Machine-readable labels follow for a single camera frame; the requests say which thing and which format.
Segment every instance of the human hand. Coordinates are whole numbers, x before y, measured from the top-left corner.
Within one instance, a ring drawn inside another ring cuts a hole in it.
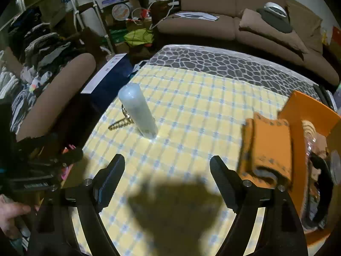
[[[6,203],[4,195],[0,195],[0,227],[4,234],[10,239],[21,236],[14,223],[17,216],[28,214],[31,207],[18,202]]]

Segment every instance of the yellow checkered tablecloth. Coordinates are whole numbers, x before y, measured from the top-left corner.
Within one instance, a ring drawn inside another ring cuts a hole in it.
[[[110,205],[100,213],[121,256],[215,255],[235,214],[223,202],[209,170],[219,155],[236,170],[241,126],[257,111],[276,118],[287,97],[243,81],[197,71],[144,66],[132,79],[144,93],[159,133],[150,141],[134,125],[114,131],[123,118],[116,98],[85,147],[84,178],[93,178],[116,153],[126,169]],[[256,245],[259,209],[246,249]],[[77,211],[73,222],[83,252],[90,254]]]

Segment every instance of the table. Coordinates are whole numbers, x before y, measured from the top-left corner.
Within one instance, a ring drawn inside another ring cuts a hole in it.
[[[222,201],[209,160],[220,155],[235,170],[245,119],[254,111],[276,118],[287,97],[171,67],[146,65],[132,82],[140,84],[159,133],[150,141],[134,125],[109,131],[123,117],[118,99],[94,128],[83,149],[84,178],[93,178],[116,153],[126,160],[110,205],[100,213],[103,224],[121,256],[215,255],[235,214]],[[255,248],[263,214],[259,209],[245,255]],[[72,218],[82,251],[89,253],[77,211]]]
[[[205,72],[263,86],[289,97],[293,90],[320,101],[312,80],[284,66],[232,50],[196,45],[166,45],[148,64]]]

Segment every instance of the orange box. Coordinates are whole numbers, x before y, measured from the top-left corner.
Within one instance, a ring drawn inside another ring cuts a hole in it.
[[[285,118],[290,124],[292,139],[292,185],[289,189],[290,197],[296,211],[301,216],[304,206],[304,194],[307,180],[305,164],[305,139],[303,136],[302,120],[308,120],[315,126],[321,135],[327,138],[329,151],[337,150],[341,155],[341,117],[319,101],[299,91],[294,91],[278,113],[278,118]],[[341,186],[333,189],[332,200],[328,209],[327,226],[324,230],[306,234],[308,245],[312,245],[325,237],[333,230],[339,219],[341,206]]]

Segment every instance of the gray tiled rug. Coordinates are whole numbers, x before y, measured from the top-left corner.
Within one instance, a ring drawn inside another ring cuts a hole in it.
[[[314,82],[279,64],[225,49],[194,45],[167,45],[148,64],[184,68],[246,81],[290,96],[299,90],[319,101]]]

